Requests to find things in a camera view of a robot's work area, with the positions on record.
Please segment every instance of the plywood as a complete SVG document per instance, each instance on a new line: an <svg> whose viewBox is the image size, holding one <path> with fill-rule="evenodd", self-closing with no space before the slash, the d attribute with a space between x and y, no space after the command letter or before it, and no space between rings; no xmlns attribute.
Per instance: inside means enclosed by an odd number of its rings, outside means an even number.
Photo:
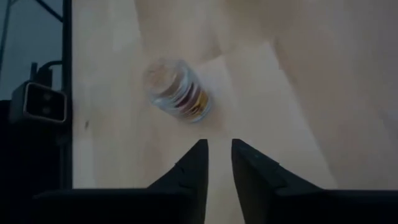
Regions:
<svg viewBox="0 0 398 224"><path fill-rule="evenodd" d="M74 1L74 186L146 187L207 138L206 222L243 223L230 161L241 138L320 187L396 189L391 4ZM202 122L146 99L142 71L164 55L211 93Z"/></svg>

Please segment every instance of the glass jar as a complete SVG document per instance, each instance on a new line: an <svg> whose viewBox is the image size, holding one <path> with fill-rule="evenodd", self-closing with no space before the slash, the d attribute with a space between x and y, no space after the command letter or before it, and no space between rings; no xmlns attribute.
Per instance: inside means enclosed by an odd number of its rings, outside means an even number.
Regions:
<svg viewBox="0 0 398 224"><path fill-rule="evenodd" d="M144 88L153 105L188 122L201 120L211 107L208 93L184 60L162 58L150 64Z"/></svg>

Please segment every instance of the wooden surface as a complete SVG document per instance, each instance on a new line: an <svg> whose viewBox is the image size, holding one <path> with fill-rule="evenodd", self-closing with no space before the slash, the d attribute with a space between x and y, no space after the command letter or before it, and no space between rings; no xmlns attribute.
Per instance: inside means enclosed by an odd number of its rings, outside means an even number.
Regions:
<svg viewBox="0 0 398 224"><path fill-rule="evenodd" d="M396 6L74 1L74 186L146 187L207 138L206 222L243 223L230 159L241 138L320 187L396 189ZM185 59L209 89L202 122L145 98L142 71L161 55Z"/></svg>

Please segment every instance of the black metal frame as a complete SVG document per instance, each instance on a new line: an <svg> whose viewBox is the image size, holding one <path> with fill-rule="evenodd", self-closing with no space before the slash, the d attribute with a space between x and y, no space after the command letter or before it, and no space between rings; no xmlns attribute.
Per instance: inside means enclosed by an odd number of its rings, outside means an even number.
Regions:
<svg viewBox="0 0 398 224"><path fill-rule="evenodd" d="M48 6L43 0L35 0L40 6L42 6L47 12L49 12L58 21L63 22L62 16L58 15L50 6Z"/></svg>
<svg viewBox="0 0 398 224"><path fill-rule="evenodd" d="M0 78L2 71L2 62L4 61L4 51L6 49L7 35L8 35L8 25L10 20L11 6L15 3L11 0L7 0L6 13L4 16L4 21L2 25L2 34L0 40Z"/></svg>
<svg viewBox="0 0 398 224"><path fill-rule="evenodd" d="M60 186L64 189L73 187L72 167L72 0L63 0L62 29L62 91L67 95L67 120L64 135L60 138L61 174Z"/></svg>

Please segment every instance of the transparent container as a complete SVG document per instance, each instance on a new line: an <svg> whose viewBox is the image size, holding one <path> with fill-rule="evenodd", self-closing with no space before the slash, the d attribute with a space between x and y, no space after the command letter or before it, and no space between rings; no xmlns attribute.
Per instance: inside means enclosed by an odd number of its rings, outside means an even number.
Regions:
<svg viewBox="0 0 398 224"><path fill-rule="evenodd" d="M211 108L209 94L184 60L162 58L150 64L144 88L153 105L188 122L201 120Z"/></svg>

